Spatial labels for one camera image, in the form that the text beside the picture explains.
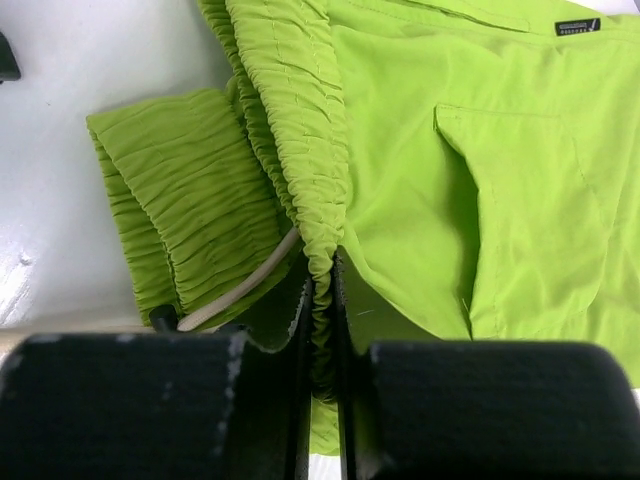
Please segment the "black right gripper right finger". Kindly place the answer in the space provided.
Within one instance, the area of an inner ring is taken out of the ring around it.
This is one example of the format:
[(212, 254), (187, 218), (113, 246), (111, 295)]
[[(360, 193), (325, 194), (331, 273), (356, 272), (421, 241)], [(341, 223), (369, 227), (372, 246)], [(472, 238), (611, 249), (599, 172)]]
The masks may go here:
[(639, 410), (587, 343), (444, 341), (332, 270), (346, 479), (635, 479)]

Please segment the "lime green shorts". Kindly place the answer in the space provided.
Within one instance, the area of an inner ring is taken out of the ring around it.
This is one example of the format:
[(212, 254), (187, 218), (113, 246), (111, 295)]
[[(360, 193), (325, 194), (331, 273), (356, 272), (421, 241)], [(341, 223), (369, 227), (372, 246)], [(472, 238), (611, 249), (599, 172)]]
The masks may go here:
[(203, 1), (224, 89), (90, 115), (142, 317), (245, 312), (300, 244), (310, 450), (338, 248), (447, 340), (587, 341), (639, 382), (639, 19), (570, 1)]

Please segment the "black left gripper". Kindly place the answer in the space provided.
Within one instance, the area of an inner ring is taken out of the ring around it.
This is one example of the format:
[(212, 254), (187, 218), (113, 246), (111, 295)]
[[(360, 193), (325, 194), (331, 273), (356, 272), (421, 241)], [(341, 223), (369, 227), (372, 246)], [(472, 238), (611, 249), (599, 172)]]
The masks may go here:
[(20, 79), (21, 71), (10, 43), (5, 35), (0, 33), (0, 82), (18, 81)]

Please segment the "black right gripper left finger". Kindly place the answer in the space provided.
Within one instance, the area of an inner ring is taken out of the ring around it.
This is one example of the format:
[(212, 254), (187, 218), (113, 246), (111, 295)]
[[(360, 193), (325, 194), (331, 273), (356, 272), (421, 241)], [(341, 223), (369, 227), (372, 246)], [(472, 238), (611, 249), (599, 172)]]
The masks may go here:
[(304, 479), (309, 280), (213, 334), (40, 334), (1, 367), (5, 479)]

